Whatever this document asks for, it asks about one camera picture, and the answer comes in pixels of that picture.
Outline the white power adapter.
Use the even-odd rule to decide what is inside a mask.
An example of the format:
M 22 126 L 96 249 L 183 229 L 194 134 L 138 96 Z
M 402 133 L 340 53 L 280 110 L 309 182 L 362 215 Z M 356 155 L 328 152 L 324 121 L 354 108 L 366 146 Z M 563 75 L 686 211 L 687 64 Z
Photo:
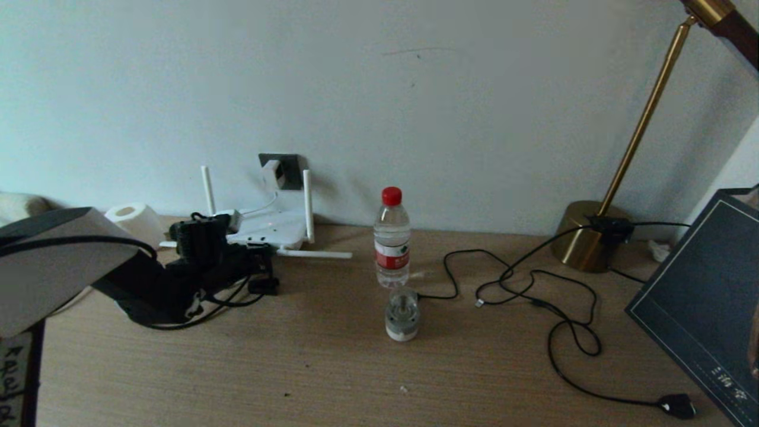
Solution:
M 286 183 L 285 171 L 280 160 L 268 160 L 262 167 L 264 186 L 267 190 L 278 192 L 284 189 Z

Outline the white wifi router with antennas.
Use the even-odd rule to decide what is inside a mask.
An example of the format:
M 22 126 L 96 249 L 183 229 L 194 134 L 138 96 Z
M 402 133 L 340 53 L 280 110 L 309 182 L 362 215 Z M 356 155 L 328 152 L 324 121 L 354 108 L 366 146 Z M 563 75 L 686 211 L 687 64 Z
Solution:
M 214 216 L 220 210 L 216 208 L 212 190 L 211 170 L 201 165 L 209 213 L 200 216 Z M 304 187 L 301 190 L 304 200 L 303 211 L 287 211 L 274 208 L 279 192 L 273 192 L 272 199 L 264 206 L 252 210 L 239 211 L 244 219 L 239 232 L 227 234 L 230 244 L 245 245 L 249 243 L 268 243 L 275 248 L 277 255 L 284 257 L 301 257 L 302 259 L 352 259 L 350 252 L 304 250 L 304 243 L 315 243 L 314 209 L 312 208 L 311 171 L 302 172 Z

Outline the white toilet paper roll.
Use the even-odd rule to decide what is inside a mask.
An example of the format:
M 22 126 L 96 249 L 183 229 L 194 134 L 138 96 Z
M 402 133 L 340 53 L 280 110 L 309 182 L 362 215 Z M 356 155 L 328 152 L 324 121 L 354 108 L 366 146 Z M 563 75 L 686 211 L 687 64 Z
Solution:
M 154 249 L 159 249 L 160 243 L 165 240 L 164 233 L 167 229 L 162 219 L 146 203 L 114 206 L 105 212 L 105 217 L 131 237 L 147 243 Z

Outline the water bottle with red cap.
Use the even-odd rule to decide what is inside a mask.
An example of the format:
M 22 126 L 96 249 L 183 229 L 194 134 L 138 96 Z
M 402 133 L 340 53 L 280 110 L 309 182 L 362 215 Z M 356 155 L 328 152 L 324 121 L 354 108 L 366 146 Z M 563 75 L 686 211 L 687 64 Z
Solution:
M 412 230 L 400 187 L 385 187 L 381 202 L 374 224 L 374 262 L 380 286 L 393 289 L 409 281 Z

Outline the small clear humidifier grey base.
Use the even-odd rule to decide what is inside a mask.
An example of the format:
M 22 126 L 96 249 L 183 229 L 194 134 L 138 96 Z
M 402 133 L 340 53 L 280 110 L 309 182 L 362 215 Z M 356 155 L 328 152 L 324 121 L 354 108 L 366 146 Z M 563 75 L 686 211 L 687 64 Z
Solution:
M 396 342 L 407 342 L 416 337 L 421 313 L 414 289 L 402 286 L 391 290 L 384 313 L 388 337 Z

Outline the brass desk lamp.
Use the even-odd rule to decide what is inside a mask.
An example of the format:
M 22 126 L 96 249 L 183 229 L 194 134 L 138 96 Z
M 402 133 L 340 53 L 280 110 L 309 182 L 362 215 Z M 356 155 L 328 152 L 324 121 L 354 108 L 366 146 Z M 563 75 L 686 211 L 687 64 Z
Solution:
M 604 246 L 599 243 L 600 235 L 591 229 L 589 216 L 626 217 L 626 212 L 613 206 L 624 176 L 628 173 L 634 156 L 642 143 L 650 121 L 661 102 L 666 85 L 674 72 L 676 62 L 680 59 L 690 30 L 694 26 L 706 29 L 712 36 L 721 40 L 735 51 L 738 59 L 759 79 L 759 30 L 738 11 L 732 0 L 678 0 L 685 10 L 686 18 L 676 27 L 669 42 L 661 67 L 653 83 L 647 102 L 643 106 L 623 157 L 611 179 L 605 195 L 600 202 L 579 200 L 567 205 L 556 234 L 548 241 L 553 256 L 562 264 L 572 269 L 602 273 L 609 269 L 608 264 L 619 246 Z M 638 222 L 637 227 L 676 226 L 675 222 Z

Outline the small black lamp connector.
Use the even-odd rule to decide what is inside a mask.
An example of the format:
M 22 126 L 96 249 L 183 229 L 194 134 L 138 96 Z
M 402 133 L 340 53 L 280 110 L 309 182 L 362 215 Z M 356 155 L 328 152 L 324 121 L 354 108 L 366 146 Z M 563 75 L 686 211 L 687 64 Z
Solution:
M 635 230 L 634 222 L 626 217 L 589 216 L 589 225 L 599 233 L 599 243 L 604 246 L 617 246 L 626 243 Z

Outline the grey wall power socket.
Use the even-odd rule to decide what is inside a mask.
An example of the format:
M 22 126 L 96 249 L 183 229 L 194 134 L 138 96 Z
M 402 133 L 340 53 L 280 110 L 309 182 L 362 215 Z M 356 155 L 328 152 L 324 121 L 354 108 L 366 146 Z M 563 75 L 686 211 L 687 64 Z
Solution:
M 282 191 L 301 191 L 304 187 L 300 157 L 296 154 L 261 153 L 259 162 L 263 167 L 268 160 L 280 160 L 284 167 L 286 183 Z

